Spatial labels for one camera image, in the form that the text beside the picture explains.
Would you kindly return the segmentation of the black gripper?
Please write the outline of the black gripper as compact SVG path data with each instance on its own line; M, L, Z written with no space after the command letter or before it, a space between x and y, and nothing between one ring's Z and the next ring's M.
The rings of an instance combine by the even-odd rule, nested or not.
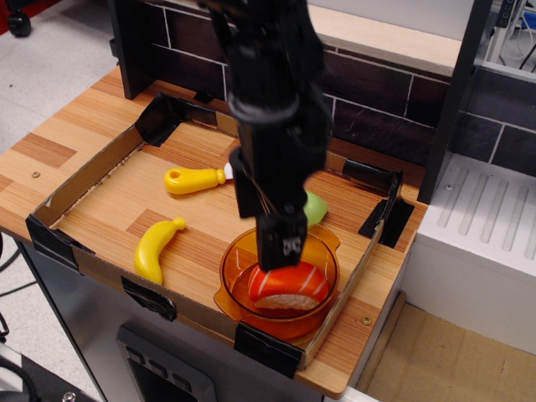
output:
M307 239L304 182L324 168L332 118L322 94L261 107L229 98L240 147L229 155L240 217L256 218L259 265L298 265Z

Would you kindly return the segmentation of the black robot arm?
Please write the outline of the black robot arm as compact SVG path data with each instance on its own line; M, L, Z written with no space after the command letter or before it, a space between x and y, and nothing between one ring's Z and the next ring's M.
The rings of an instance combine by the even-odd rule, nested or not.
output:
M229 158L240 215L256 222L260 268L296 265L305 182L326 163L332 118L316 79L323 45L304 1L205 1L229 69L240 146Z

